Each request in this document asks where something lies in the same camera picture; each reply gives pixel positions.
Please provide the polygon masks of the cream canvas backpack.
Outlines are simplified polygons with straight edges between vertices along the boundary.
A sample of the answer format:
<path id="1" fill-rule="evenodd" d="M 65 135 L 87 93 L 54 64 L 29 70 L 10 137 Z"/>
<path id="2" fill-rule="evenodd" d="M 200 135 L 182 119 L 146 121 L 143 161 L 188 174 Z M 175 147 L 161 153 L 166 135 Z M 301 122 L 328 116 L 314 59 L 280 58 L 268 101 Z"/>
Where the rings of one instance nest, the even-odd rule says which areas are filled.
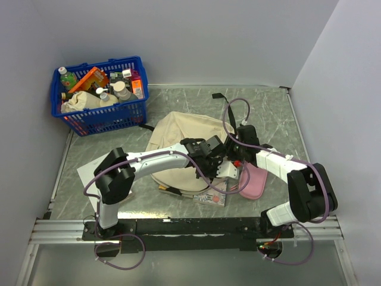
<path id="1" fill-rule="evenodd" d="M 173 111 L 158 122 L 146 152 L 158 151 L 158 172 L 151 176 L 160 185 L 177 188 L 182 194 L 198 195 L 222 180 L 216 178 L 225 164 L 226 138 L 231 125 L 206 115 Z"/>

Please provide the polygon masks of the white book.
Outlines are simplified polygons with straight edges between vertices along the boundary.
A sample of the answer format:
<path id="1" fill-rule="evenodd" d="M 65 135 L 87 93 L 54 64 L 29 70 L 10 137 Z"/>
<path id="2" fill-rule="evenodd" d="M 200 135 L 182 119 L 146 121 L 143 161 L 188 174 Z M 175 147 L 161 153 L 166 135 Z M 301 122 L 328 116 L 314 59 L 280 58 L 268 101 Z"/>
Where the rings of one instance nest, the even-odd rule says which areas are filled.
<path id="1" fill-rule="evenodd" d="M 99 166 L 99 164 L 101 164 L 101 162 L 106 158 L 107 154 L 104 154 L 103 156 L 100 156 L 92 161 L 90 161 L 89 163 L 79 167 L 77 169 L 77 172 L 79 174 L 79 177 L 80 177 L 80 180 L 83 184 L 83 186 L 86 186 L 93 178 L 94 178 L 94 171 L 95 169 Z M 98 193 L 98 188 L 96 187 L 95 183 L 93 183 L 89 189 L 87 190 L 87 193 L 88 194 L 93 194 L 93 195 L 99 195 Z M 121 203 L 124 203 L 126 202 L 127 200 L 131 199 L 132 197 L 135 196 L 135 193 L 133 192 L 132 188 L 131 190 L 129 191 L 129 194 L 127 196 L 127 198 L 125 198 Z M 96 203 L 97 203 L 97 200 L 95 197 L 88 197 L 94 211 L 96 210 Z"/>

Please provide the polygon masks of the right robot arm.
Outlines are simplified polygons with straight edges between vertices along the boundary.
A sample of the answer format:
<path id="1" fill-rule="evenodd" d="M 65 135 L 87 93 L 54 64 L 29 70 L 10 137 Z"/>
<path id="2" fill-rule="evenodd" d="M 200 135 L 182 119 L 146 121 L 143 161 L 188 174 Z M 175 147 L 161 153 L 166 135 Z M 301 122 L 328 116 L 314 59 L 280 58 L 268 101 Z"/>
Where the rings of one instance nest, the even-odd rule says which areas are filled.
<path id="1" fill-rule="evenodd" d="M 229 155 L 263 169 L 288 186 L 288 201 L 261 212 L 260 230 L 266 237 L 275 236 L 291 223 L 320 223 L 338 208 L 338 201 L 326 169 L 279 153 L 269 144 L 259 144 L 252 125 L 240 126 L 237 134 L 227 134 Z"/>

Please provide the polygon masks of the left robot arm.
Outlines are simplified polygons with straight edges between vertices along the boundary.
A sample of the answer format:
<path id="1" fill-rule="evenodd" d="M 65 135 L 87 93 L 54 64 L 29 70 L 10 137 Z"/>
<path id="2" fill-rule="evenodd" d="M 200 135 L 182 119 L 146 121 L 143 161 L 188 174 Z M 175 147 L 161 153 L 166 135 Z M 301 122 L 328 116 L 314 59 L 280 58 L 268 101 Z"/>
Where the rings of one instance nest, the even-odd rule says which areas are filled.
<path id="1" fill-rule="evenodd" d="M 138 179 L 164 170 L 195 167 L 197 178 L 204 175 L 212 180 L 225 154 L 226 148 L 216 135 L 208 140 L 185 138 L 169 147 L 143 153 L 112 150 L 93 172 L 100 195 L 96 232 L 106 240 L 115 237 L 119 204 Z"/>

